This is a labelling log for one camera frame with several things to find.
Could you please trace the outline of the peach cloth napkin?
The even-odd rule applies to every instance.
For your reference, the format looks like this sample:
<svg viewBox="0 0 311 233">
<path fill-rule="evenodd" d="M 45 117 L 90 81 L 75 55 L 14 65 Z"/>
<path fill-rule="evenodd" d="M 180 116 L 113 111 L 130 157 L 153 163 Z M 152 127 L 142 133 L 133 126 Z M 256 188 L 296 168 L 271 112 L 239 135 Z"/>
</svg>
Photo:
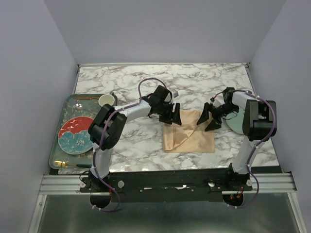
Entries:
<svg viewBox="0 0 311 233">
<path fill-rule="evenodd" d="M 214 132 L 206 132 L 206 127 L 212 119 L 197 125 L 201 116 L 199 110 L 183 110 L 180 112 L 182 125 L 163 124 L 162 142 L 165 153 L 174 152 L 199 152 L 214 153 Z"/>
</svg>

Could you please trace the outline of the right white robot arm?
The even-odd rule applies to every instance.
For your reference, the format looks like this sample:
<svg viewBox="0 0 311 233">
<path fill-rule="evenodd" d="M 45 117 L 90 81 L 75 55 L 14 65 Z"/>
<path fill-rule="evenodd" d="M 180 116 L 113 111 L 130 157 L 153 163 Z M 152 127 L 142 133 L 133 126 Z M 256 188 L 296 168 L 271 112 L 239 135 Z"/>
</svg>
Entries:
<svg viewBox="0 0 311 233">
<path fill-rule="evenodd" d="M 196 124 L 200 125 L 211 119 L 205 131 L 216 130 L 221 128 L 222 120 L 228 114 L 244 110 L 242 147 L 226 170 L 223 179 L 227 189 L 235 190 L 241 182 L 245 183 L 249 179 L 251 165 L 263 143 L 276 134 L 276 102 L 255 96 L 249 91 L 236 90 L 233 87 L 228 87 L 221 93 L 224 104 L 216 107 L 213 103 L 206 102 Z"/>
</svg>

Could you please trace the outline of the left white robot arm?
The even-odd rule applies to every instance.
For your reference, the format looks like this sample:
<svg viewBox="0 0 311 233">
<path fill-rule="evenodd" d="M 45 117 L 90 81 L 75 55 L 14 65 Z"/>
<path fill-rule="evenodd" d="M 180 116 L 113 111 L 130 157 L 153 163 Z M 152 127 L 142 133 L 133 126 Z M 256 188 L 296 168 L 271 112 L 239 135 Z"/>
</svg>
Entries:
<svg viewBox="0 0 311 233">
<path fill-rule="evenodd" d="M 174 94 L 159 85 L 147 96 L 139 92 L 139 99 L 131 104 L 112 106 L 105 104 L 91 123 L 88 134 L 93 144 L 93 159 L 90 173 L 91 186 L 98 192 L 107 188 L 112 148 L 118 143 L 125 125 L 141 117 L 157 115 L 165 124 L 182 125 L 180 103 L 173 101 Z"/>
</svg>

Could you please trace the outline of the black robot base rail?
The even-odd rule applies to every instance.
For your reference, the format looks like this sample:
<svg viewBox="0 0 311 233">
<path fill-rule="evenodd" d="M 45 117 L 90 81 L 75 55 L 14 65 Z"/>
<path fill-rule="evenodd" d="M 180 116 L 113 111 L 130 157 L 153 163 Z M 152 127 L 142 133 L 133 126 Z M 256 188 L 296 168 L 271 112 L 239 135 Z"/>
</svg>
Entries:
<svg viewBox="0 0 311 233">
<path fill-rule="evenodd" d="M 231 200 L 229 194 L 251 191 L 249 174 L 239 175 L 228 168 L 143 172 L 111 172 L 103 178 L 83 177 L 80 192 L 90 193 L 97 202 L 173 202 Z"/>
</svg>

